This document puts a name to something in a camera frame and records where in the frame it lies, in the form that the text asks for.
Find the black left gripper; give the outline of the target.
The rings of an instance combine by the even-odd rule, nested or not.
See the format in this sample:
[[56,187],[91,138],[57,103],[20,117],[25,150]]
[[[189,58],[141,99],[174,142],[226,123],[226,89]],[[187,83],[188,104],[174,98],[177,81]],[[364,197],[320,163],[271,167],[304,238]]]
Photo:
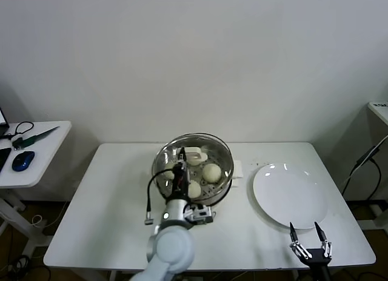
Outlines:
[[186,164],[186,151],[182,147],[178,153],[178,164],[173,167],[172,196],[187,198],[189,191],[189,177]]

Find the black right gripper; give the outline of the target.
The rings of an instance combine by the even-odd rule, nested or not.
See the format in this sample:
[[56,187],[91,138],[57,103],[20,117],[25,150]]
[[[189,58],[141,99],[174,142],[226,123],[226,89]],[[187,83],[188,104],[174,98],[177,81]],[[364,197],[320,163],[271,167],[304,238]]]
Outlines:
[[310,268],[313,280],[331,281],[328,264],[332,256],[332,243],[329,242],[325,232],[317,222],[315,228],[321,242],[321,248],[305,249],[299,242],[296,230],[290,222],[290,248],[299,259],[304,259],[304,264]]

